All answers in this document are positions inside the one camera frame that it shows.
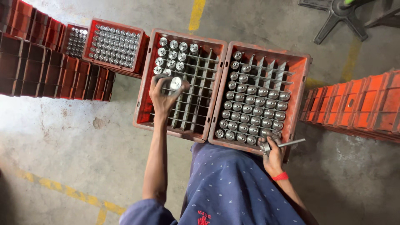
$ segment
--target left hand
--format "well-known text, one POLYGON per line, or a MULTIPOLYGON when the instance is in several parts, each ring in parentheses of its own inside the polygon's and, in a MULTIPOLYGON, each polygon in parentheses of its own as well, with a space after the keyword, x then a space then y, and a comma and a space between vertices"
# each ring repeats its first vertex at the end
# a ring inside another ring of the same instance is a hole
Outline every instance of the left hand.
POLYGON ((149 96, 154 106, 154 123, 165 123, 167 121, 168 115, 171 108, 182 92, 188 88, 186 86, 181 86, 172 95, 164 95, 161 93, 162 86, 165 82, 171 82, 172 77, 165 77, 164 75, 153 76, 150 85, 149 96))

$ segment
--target metal tool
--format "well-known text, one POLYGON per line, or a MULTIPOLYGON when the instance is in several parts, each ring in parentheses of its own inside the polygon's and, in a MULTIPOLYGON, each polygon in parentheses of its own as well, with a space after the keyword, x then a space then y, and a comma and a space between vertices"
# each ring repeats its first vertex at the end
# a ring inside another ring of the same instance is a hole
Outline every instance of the metal tool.
MULTIPOLYGON (((283 148, 289 145, 294 145, 300 142, 306 141, 305 138, 303 139, 299 139, 299 140, 295 140, 295 141, 290 141, 290 142, 286 142, 286 143, 282 143, 279 144, 278 147, 283 148)), ((268 157, 270 156, 270 152, 271 152, 271 146, 268 144, 268 142, 264 142, 260 145, 260 151, 262 152, 263 155, 267 155, 268 157)))

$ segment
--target person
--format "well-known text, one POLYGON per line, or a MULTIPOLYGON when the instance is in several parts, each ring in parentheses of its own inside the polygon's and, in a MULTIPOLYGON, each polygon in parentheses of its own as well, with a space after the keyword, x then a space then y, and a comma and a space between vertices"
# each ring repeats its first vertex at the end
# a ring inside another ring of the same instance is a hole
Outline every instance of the person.
MULTIPOLYGON (((152 78, 149 95, 154 105, 154 133, 144 172, 142 200, 126 210, 120 217, 120 225, 178 224, 164 207, 168 184, 166 122, 185 87, 165 96, 161 87, 169 80, 152 78)), ((263 161, 248 152, 208 142, 194 143, 179 224, 318 224, 282 168, 285 149, 277 146, 279 137, 269 135, 267 141, 272 150, 269 157, 264 155, 263 161)))

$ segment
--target floor stain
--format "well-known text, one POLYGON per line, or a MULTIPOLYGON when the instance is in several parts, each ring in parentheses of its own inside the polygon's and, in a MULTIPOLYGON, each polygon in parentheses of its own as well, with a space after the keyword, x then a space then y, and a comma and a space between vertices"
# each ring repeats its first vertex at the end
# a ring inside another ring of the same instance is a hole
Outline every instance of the floor stain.
POLYGON ((93 120, 93 127, 95 128, 95 129, 101 129, 101 128, 103 128, 104 126, 106 125, 106 123, 104 122, 104 120, 102 120, 102 119, 100 119, 100 118, 98 118, 98 117, 96 117, 94 120, 93 120))

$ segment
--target right hand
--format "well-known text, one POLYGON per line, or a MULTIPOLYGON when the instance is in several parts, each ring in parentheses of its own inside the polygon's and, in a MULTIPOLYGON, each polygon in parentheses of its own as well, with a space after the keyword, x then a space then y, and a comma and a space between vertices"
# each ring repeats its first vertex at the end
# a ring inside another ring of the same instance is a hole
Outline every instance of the right hand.
POLYGON ((267 141, 271 146, 270 156, 263 155, 264 158, 264 168, 267 173, 271 177, 276 177, 279 174, 283 173, 284 170, 282 168, 283 165, 283 157, 285 155, 286 148, 278 147, 281 144, 280 138, 278 135, 268 131, 267 133, 267 141))

